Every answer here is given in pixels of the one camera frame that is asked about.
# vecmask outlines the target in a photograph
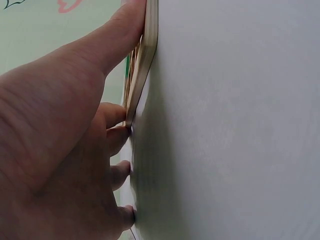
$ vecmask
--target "white surface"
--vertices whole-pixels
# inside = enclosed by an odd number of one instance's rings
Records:
[[[320,239],[319,12],[160,1],[133,136],[145,240]]]

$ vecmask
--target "drawing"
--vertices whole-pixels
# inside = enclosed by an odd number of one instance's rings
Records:
[[[5,5],[5,8],[4,9],[7,9],[9,7],[11,7],[12,5],[15,5],[15,4],[22,4],[25,0],[20,0],[20,1],[17,1],[17,0],[6,0],[6,5]]]
[[[58,4],[60,5],[59,7],[59,13],[60,14],[66,14],[66,13],[69,13],[71,12],[73,9],[75,9],[76,7],[79,6],[79,4],[82,2],[83,0],[75,0],[75,2],[70,6],[70,7],[67,7],[66,6],[68,5],[67,2],[65,2],[65,0],[58,0]]]

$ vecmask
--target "light green wall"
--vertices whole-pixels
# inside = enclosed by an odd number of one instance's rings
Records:
[[[75,0],[65,2],[71,6]],[[6,1],[1,0],[0,75],[90,33],[108,21],[120,5],[120,0],[84,0],[71,12],[61,14],[57,0],[25,0],[5,10]],[[102,102],[121,103],[123,79],[122,62],[107,77]],[[115,156],[111,164],[119,160]]]

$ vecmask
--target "skin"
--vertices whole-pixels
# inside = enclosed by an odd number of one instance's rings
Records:
[[[146,0],[105,25],[0,76],[0,239],[115,240],[134,223],[110,166],[129,132],[123,107],[101,103],[108,73],[135,47]]]

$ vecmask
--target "red drawing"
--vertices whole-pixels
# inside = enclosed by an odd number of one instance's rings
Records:
[[[60,14],[66,14],[66,13],[69,13],[71,12],[73,9],[75,9],[76,7],[79,6],[79,4],[82,2],[83,0],[75,0],[75,3],[72,4],[70,7],[67,7],[66,6],[68,5],[67,2],[65,2],[65,0],[58,0],[58,4],[60,5],[59,7],[59,13]]]

